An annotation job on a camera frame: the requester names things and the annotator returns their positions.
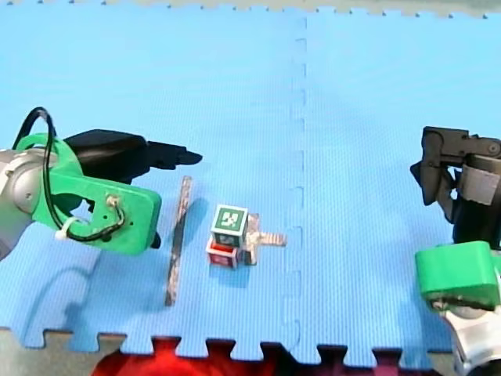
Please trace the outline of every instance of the metal strip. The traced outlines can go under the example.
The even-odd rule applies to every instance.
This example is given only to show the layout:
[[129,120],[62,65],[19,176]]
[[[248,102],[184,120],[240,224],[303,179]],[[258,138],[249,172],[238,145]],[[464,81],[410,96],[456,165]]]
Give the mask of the metal strip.
[[464,165],[457,190],[467,201],[490,205],[496,193],[499,178],[497,174]]
[[167,274],[167,294],[165,305],[173,306],[177,298],[179,272],[181,267],[182,238],[184,236],[186,211],[189,205],[191,192],[191,176],[184,176],[181,183],[178,211],[176,212],[174,236],[172,237],[171,262]]

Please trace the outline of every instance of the red fabric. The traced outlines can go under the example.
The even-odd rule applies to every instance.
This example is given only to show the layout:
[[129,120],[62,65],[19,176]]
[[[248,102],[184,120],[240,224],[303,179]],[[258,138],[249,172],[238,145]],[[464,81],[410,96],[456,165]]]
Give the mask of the red fabric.
[[92,376],[273,376],[275,361],[237,362],[224,349],[211,349],[206,359],[180,358],[175,355],[177,342],[153,343],[152,356],[125,355],[114,352],[104,357]]

